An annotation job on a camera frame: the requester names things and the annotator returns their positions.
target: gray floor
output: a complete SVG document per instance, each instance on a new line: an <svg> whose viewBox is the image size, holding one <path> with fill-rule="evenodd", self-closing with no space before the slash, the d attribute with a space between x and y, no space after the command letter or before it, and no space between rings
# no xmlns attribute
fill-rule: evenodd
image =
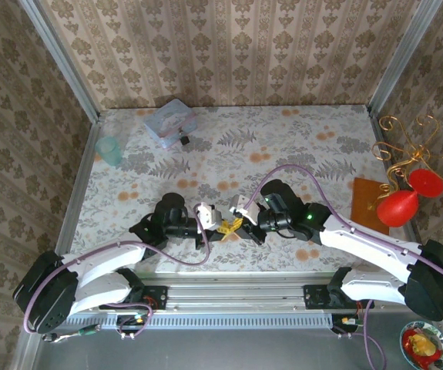
<svg viewBox="0 0 443 370"><path fill-rule="evenodd" d="M411 369L399 348L402 327L413 314L376 314L370 334L382 345L388 368ZM378 352L371 344L376 368ZM369 369L363 338L337 339L321 330L162 331L135 341L114 331L41 346L34 369L294 370Z"/></svg>

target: wooden board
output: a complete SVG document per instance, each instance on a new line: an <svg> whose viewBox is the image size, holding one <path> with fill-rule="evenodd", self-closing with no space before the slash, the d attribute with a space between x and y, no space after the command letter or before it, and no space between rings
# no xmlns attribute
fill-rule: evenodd
<svg viewBox="0 0 443 370"><path fill-rule="evenodd" d="M377 216L376 207L370 210L377 197L383 194L379 186L382 183L356 177L353 182L353 200L351 202L351 220L372 230L389 235L389 226L384 225Z"/></svg>

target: floral tablecloth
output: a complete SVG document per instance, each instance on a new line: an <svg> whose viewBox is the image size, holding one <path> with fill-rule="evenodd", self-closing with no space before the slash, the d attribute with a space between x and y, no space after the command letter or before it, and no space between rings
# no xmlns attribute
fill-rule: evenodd
<svg viewBox="0 0 443 370"><path fill-rule="evenodd" d="M284 163L305 166L345 217L351 212L355 177L385 181L382 162L370 148L374 133L364 106L265 106L195 108L198 129L190 144L168 150L145 131L143 118L153 109L108 111L104 131L118 133L125 147L120 165L95 157L72 252L112 239L151 212L162 195L180 193L192 207L201 200L215 204L223 216L230 198L252 194L262 177ZM315 186L300 173L277 177L290 184L304 202L320 201ZM185 261L199 261L192 240L171 240L166 251ZM209 261L184 267L154 256L140 271L335 271L359 263L342 251L276 234L258 246L231 235L213 244Z"/></svg>

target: red balloon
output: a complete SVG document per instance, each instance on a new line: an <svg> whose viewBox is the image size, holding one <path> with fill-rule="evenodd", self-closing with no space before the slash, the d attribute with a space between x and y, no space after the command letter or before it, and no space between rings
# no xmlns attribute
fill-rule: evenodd
<svg viewBox="0 0 443 370"><path fill-rule="evenodd" d="M377 207L377 216L389 227L406 224L418 210L416 191L399 190L385 198Z"/></svg>
<svg viewBox="0 0 443 370"><path fill-rule="evenodd" d="M411 187L420 195L429 198L438 197L443 191L443 181L434 172L418 168L409 175Z"/></svg>

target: clear plastic cup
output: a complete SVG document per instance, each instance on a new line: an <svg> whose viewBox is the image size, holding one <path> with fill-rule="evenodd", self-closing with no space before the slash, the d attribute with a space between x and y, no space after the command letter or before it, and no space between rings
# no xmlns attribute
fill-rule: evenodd
<svg viewBox="0 0 443 370"><path fill-rule="evenodd" d="M98 140L95 150L110 166L116 166L122 161L119 142L113 136L105 136Z"/></svg>

